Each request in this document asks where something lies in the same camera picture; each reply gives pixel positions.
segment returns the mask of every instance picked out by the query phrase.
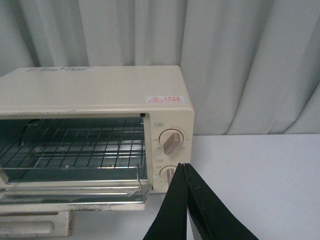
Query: toaster oven door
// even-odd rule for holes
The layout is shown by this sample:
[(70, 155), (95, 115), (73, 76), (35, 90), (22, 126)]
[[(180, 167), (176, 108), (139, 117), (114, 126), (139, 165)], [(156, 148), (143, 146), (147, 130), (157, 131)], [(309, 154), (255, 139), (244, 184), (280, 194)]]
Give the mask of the toaster oven door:
[(0, 212), (143, 209), (142, 117), (0, 120)]

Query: temperature knob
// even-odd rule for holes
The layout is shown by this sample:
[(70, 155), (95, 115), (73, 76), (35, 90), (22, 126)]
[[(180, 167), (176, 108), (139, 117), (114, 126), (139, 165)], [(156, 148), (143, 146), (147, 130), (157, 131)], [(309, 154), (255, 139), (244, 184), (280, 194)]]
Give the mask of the temperature knob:
[(182, 133), (175, 129), (165, 130), (159, 137), (160, 144), (163, 146), (164, 154), (170, 155), (180, 147), (184, 141)]

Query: timer knob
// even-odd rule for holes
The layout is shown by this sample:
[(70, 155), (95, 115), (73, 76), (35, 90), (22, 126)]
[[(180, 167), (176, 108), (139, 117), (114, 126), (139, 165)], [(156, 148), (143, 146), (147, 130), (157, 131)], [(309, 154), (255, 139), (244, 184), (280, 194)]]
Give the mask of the timer knob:
[(164, 154), (170, 155), (174, 150), (182, 145), (184, 136), (175, 129), (165, 130), (159, 137), (160, 144), (163, 146)]
[(161, 169), (160, 171), (160, 177), (167, 181), (168, 186), (171, 183), (172, 178), (174, 177), (175, 171), (176, 171), (176, 166), (165, 166), (164, 168)]

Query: oven top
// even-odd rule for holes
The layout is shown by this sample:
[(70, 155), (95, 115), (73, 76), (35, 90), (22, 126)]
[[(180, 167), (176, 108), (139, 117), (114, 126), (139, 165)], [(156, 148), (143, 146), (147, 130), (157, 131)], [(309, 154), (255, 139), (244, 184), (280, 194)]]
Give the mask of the oven top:
[(163, 108), (163, 97), (180, 98), (166, 108), (191, 106), (179, 66), (32, 67), (0, 78), (0, 115)]

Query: black plastic object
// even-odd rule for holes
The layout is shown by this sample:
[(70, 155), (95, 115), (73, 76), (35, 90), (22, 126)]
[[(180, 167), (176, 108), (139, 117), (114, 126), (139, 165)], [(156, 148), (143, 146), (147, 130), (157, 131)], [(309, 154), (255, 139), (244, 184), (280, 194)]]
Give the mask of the black plastic object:
[(187, 208), (202, 240), (258, 240), (188, 163), (177, 166), (159, 213), (143, 240), (187, 239)]

